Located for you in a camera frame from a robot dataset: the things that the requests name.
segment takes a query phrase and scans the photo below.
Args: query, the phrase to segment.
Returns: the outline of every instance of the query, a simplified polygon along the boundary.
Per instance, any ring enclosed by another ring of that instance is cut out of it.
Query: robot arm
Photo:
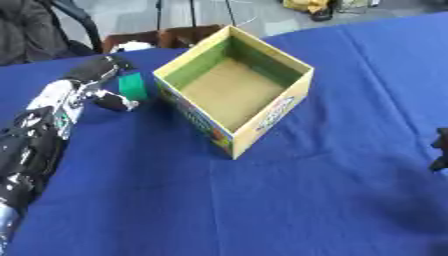
[[[92,59],[48,84],[9,127],[0,130],[0,255],[28,205],[56,170],[84,103],[93,100],[113,111],[138,106],[101,88],[128,69],[130,63],[117,56]]]

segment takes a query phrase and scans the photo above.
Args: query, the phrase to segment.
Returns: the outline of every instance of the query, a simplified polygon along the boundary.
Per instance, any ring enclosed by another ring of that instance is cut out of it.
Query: cardboard box
[[[313,71],[228,26],[154,76],[161,95],[236,159],[306,96]]]

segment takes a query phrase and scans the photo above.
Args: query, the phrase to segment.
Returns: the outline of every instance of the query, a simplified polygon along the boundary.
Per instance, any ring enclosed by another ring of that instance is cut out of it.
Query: black chair
[[[97,28],[95,22],[93,22],[92,18],[86,11],[79,8],[75,4],[75,2],[73,2],[73,0],[51,0],[51,4],[56,9],[62,11],[69,17],[78,21],[84,27],[84,29],[86,30],[86,32],[90,38],[90,42],[92,43],[92,48],[93,48],[94,53],[103,53],[103,47],[102,47],[101,38],[100,38],[100,35],[98,32],[98,28]],[[55,22],[57,22],[59,27],[61,27],[57,17],[55,18]],[[80,46],[79,42],[71,41],[71,40],[68,40],[68,41],[70,41],[72,46],[75,45],[75,47],[78,49],[82,48],[82,46]],[[85,53],[85,50],[83,50],[83,53],[80,53],[79,55],[87,55],[87,54]]]

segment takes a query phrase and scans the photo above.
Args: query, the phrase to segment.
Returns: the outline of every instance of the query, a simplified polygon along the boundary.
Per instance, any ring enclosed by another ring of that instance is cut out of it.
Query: cable
[[[236,27],[235,17],[233,16],[233,10],[230,6],[230,1],[226,0],[227,9],[229,10],[230,19],[232,20],[232,25]]]
[[[219,0],[211,0],[212,2],[214,2],[215,3],[215,10],[216,10],[216,4],[218,3],[218,2],[221,2],[221,1],[219,1]],[[239,0],[230,0],[230,2],[233,2],[233,3],[239,3],[239,4],[254,4],[253,2],[248,2],[248,1],[239,1]],[[230,11],[229,11],[229,13],[230,13],[230,16],[231,16],[231,18],[233,17],[233,12],[231,12],[231,9],[230,9]],[[246,20],[246,21],[244,21],[244,22],[241,22],[241,23],[239,23],[239,24],[235,24],[236,22],[235,22],[235,19],[232,19],[232,25],[234,25],[235,27],[240,27],[240,26],[244,26],[244,25],[246,25],[246,24],[248,24],[248,23],[251,23],[252,21],[254,21],[254,20],[256,20],[256,19],[258,19],[258,16],[257,15],[254,15],[254,17],[252,17],[251,19],[249,19],[249,20]]]

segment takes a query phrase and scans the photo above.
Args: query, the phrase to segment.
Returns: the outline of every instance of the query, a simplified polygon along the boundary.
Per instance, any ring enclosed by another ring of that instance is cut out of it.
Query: blue tablecloth
[[[446,256],[448,15],[266,40],[316,67],[309,96],[236,161],[158,101],[88,106],[10,246],[33,256]],[[151,80],[174,50],[126,53]],[[0,124],[82,59],[0,69]]]

